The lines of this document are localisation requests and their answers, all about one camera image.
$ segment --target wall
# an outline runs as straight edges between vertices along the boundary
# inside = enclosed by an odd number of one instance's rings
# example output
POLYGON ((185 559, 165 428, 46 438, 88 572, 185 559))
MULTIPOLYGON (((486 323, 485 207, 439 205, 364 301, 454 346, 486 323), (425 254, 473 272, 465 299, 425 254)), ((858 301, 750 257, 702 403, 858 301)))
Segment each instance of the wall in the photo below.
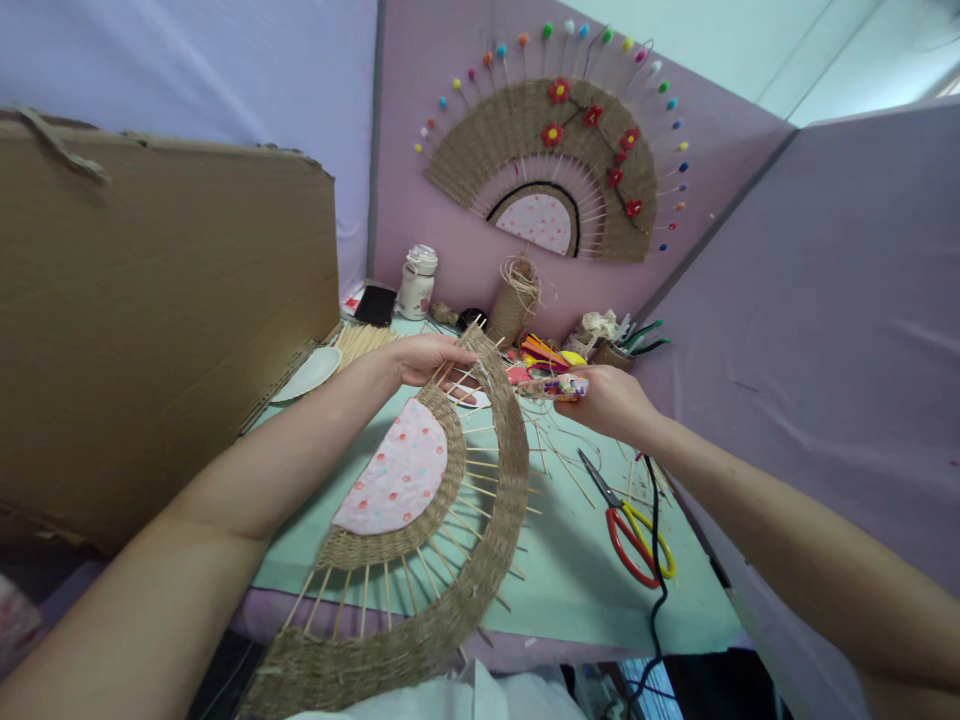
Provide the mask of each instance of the wall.
MULTIPOLYGON (((654 403, 960 596, 960 98, 801 131, 656 309, 654 403)), ((798 718, 867 718, 846 660, 687 498, 798 718)))
POLYGON ((344 291, 365 271, 376 18, 376 0, 4 3, 0 105, 302 150, 337 179, 344 291))
POLYGON ((960 42, 922 39, 955 0, 569 4, 798 127, 919 100, 960 70, 960 42))
MULTIPOLYGON (((516 43, 519 33, 527 31, 537 38, 544 22, 552 21, 557 27, 552 41, 556 48, 562 42, 561 27, 567 17, 576 19, 578 25, 584 19, 551 0, 509 5, 489 0, 386 4, 376 279, 399 285, 408 248, 426 243, 440 255, 434 298, 456 309, 479 306, 489 310, 501 260, 520 252, 523 245, 460 208, 428 182, 422 174, 425 159, 413 152, 413 145, 420 139, 418 131, 426 118, 439 112, 440 95, 450 100, 447 112, 451 117, 444 118, 444 124, 451 125, 465 113, 465 105, 453 94, 450 83, 454 77, 466 82, 467 68, 480 65, 487 49, 484 40, 489 44, 492 39, 502 39, 508 45, 508 62, 516 77, 521 67, 516 43)), ((612 48, 619 45, 616 40, 612 48)), ((527 48, 531 74, 541 67, 542 46, 534 40, 527 48)), ((559 63, 554 59, 552 65, 559 63)), ((680 98, 676 114, 668 116, 663 96, 642 84, 635 85, 631 93, 637 101, 632 108, 648 135, 659 135, 675 117, 685 119, 684 135, 691 148, 682 159, 692 167, 683 179, 690 182, 691 189, 683 197, 687 209, 676 218, 680 227, 669 237, 663 237, 666 233, 655 235, 657 243, 667 242, 669 249, 662 253, 654 250, 642 265, 570 260, 532 247, 531 257, 546 280, 544 294, 549 303, 540 310, 534 328, 548 336, 562 337, 590 310, 613 308, 621 316, 635 313, 791 132, 786 123, 669 61, 664 60, 660 77, 669 79, 671 94, 680 98), (550 284, 557 290, 555 300, 550 284)), ((669 152, 667 143, 664 147, 667 154, 658 164, 663 172, 676 168, 681 159, 669 152)))

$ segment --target table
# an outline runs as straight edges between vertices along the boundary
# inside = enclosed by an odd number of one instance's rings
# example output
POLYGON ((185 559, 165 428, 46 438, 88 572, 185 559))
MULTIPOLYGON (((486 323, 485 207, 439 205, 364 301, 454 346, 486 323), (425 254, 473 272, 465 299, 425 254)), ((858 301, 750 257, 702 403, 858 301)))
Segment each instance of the table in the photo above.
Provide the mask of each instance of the table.
MULTIPOLYGON (((425 331, 423 323, 405 320, 394 321, 394 329, 404 335, 425 331)), ((253 586, 258 590, 248 594, 234 627, 261 641, 269 641, 279 629, 303 587, 333 514, 404 402, 416 392, 416 388, 401 388, 384 405, 324 486, 277 536, 254 579, 253 586)), ((545 441, 549 439, 568 458, 569 472, 557 454, 549 450, 549 444, 546 444, 547 452, 531 453, 531 470, 536 472, 531 472, 530 484, 541 492, 531 494, 530 505, 543 514, 527 515, 520 547, 514 556, 515 565, 526 579, 509 573, 501 585, 501 594, 512 611, 495 601, 484 619, 488 631, 506 634, 495 640, 495 651, 491 654, 485 642, 474 639, 466 645, 468 653, 473 648, 472 654, 480 655, 488 667, 502 671, 525 670, 558 657, 567 662, 591 662, 652 655, 649 614, 660 592, 640 585, 620 564, 607 533, 603 516, 606 506, 576 452, 577 448, 583 448, 611 486, 626 489, 632 450, 558 416, 549 405, 530 400, 520 402, 525 415, 536 419, 545 441), (587 496, 596 508, 591 507, 587 496)), ((258 424, 282 411, 283 407, 270 406, 258 424)), ((493 424, 490 410, 475 412, 463 422, 465 429, 493 424)), ((530 447, 539 448, 533 423, 525 423, 525 427, 530 447)), ((467 436, 467 444, 473 447, 492 447, 494 441, 492 431, 467 436)), ((495 454, 471 453, 470 456, 496 463, 495 454)), ((642 463, 637 463, 634 478, 634 494, 641 494, 639 488, 646 484, 642 463)), ((649 490, 646 497, 651 498, 649 490)), ((480 504, 483 498, 477 498, 471 498, 471 502, 480 504)), ((672 498, 671 502, 672 505, 668 505, 661 498, 660 526, 676 557, 678 572, 667 581, 669 598, 657 616, 660 641, 665 653, 723 651, 740 631, 740 622, 676 499, 672 498)), ((462 513, 458 510, 458 514, 472 521, 474 514, 463 510, 462 513)), ((479 515, 475 520, 476 527, 482 527, 479 515)), ((463 533, 460 538, 469 538, 466 531, 463 533)), ((459 566, 462 556, 452 545, 446 549, 450 551, 447 557, 458 560, 459 566)), ((426 550, 425 555, 431 570, 443 574, 444 569, 436 557, 426 550)), ((426 607, 434 599, 427 575, 417 561, 410 562, 409 566, 415 578, 417 606, 426 607)), ((315 580, 308 597, 316 596, 320 580, 322 578, 315 580)), ((369 609, 386 607, 384 583, 382 571, 379 576, 372 575, 369 609)), ((348 607, 341 620, 341 635, 359 629, 359 607, 349 606, 359 606, 362 593, 362 574, 354 573, 346 590, 348 607)), ((332 628, 343 594, 343 578, 333 576, 314 619, 314 634, 322 635, 332 628)), ((402 573, 392 578, 391 596, 394 613, 411 614, 402 573)), ((310 609, 306 606, 307 603, 302 604, 295 622, 306 620, 310 609)), ((371 613, 369 609, 367 631, 376 632, 381 625, 385 628, 385 613, 371 613)))

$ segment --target pen holder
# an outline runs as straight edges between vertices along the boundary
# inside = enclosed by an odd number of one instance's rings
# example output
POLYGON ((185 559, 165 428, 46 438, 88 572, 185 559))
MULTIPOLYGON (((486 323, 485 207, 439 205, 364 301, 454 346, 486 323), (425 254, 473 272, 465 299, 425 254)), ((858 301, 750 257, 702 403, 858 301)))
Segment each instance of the pen holder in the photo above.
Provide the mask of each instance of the pen holder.
POLYGON ((600 349, 597 350, 591 361, 594 365, 612 365, 626 372, 633 370, 633 365, 637 358, 624 350, 611 345, 609 340, 604 340, 600 349))

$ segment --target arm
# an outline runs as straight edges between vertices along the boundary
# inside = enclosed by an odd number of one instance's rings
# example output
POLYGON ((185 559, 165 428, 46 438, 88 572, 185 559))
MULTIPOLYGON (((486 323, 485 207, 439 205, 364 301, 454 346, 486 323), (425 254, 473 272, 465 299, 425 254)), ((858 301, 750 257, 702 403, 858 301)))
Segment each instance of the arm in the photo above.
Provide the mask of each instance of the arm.
POLYGON ((476 359, 453 341, 365 355, 214 460, 0 687, 0 717, 186 716, 273 534, 401 383, 476 359))
POLYGON ((777 595, 856 667, 877 717, 960 714, 960 603, 816 500, 660 415, 639 383, 582 369, 557 412, 669 468, 777 595))

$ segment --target red scissors handle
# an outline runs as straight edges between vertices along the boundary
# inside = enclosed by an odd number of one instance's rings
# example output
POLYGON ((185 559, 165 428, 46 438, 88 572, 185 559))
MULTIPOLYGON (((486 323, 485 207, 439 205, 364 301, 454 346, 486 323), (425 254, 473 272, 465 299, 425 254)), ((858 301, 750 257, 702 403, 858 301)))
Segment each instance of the red scissors handle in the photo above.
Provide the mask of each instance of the red scissors handle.
POLYGON ((633 534, 633 530, 627 527, 627 523, 624 521, 623 516, 617 512, 616 508, 607 508, 607 529, 610 530, 610 540, 613 542, 613 548, 617 551, 617 555, 620 556, 620 562, 622 562, 623 566, 630 571, 630 574, 648 588, 660 587, 660 581, 657 580, 656 573, 653 571, 653 558, 650 557, 650 553, 647 552, 647 549, 637 539, 636 535, 633 534), (647 577, 640 572, 640 568, 638 568, 633 560, 627 556, 627 552, 623 549, 623 543, 620 542, 620 533, 617 532, 617 527, 623 531, 623 534, 626 535, 627 540, 630 541, 630 544, 633 545, 637 552, 640 553, 640 556, 643 558, 644 562, 647 563, 647 568, 650 570, 653 577, 647 577))

